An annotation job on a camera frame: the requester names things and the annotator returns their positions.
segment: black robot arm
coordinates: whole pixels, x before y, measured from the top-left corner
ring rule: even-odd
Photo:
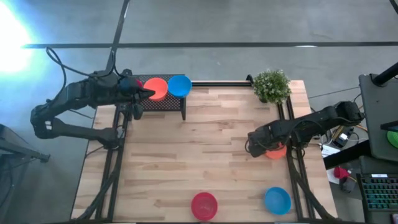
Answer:
[[[95,72],[82,81],[70,83],[53,99],[44,105],[36,106],[30,114],[35,135],[41,139],[70,136],[98,140],[105,148],[118,146],[118,134],[115,128],[91,129],[65,124],[57,115],[66,110],[78,110],[86,106],[96,108],[103,105],[128,103],[132,106],[134,119],[142,116],[142,106],[138,103],[155,92],[146,90],[142,83],[132,77],[130,70],[120,75],[98,75]]]
[[[248,134],[248,152],[258,157],[266,150],[278,150],[280,144],[286,145],[289,139],[292,146],[302,147],[313,136],[325,134],[327,130],[339,125],[354,126],[364,119],[356,103],[342,101],[335,106],[327,106],[317,111],[293,120],[273,121],[257,128]]]

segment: green plant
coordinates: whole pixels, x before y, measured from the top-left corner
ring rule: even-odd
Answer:
[[[282,70],[266,70],[254,78],[254,93],[261,101],[281,103],[292,93],[289,83]]]

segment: wood grain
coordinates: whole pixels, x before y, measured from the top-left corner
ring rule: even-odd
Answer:
[[[292,81],[290,87],[296,117],[309,113],[303,81]],[[95,128],[111,126],[113,113],[112,106],[98,108]],[[195,222],[190,203],[199,192],[218,200],[213,222],[296,220],[294,206],[288,214],[275,216],[262,201],[273,186],[292,196],[285,158],[252,158],[244,150],[247,133],[275,119],[276,106],[261,103],[249,87],[193,88],[186,121],[179,112],[145,113],[127,130],[114,221]],[[98,146],[91,142],[88,151]],[[336,215],[321,153],[315,147],[306,150],[311,190]],[[85,160],[72,217],[97,194],[105,157],[105,151],[97,151]]]

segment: gray floor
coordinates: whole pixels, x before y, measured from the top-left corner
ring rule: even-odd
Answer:
[[[123,0],[5,2],[24,24],[33,44],[112,43],[123,4]],[[388,0],[136,0],[126,13],[120,43],[397,41],[397,20]],[[87,72],[104,69],[109,55],[109,49],[56,51],[63,63]],[[26,68],[0,72],[0,123],[51,154],[51,160],[30,164],[12,198],[6,223],[65,221],[87,141],[34,136],[30,111],[53,98],[62,85],[62,74],[43,49],[21,54],[27,55]],[[241,80],[247,74],[281,68],[291,79],[305,80],[308,95],[317,96],[358,86],[362,73],[383,71],[398,61],[398,47],[119,49],[117,58],[119,70],[184,73],[193,80]],[[68,72],[68,82],[82,78]],[[320,110],[352,100],[358,93],[355,89],[311,98],[310,104]],[[95,113],[91,108],[81,112]],[[83,126],[93,122],[70,112],[59,117]],[[361,207],[359,200],[335,191],[333,195],[339,217],[363,220],[362,211],[353,209]]]

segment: green object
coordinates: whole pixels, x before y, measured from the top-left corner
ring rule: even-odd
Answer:
[[[266,70],[254,78],[254,93],[262,102],[281,103],[292,93],[289,82],[282,70]]]
[[[392,146],[398,148],[398,133],[393,131],[387,132],[387,139]]]

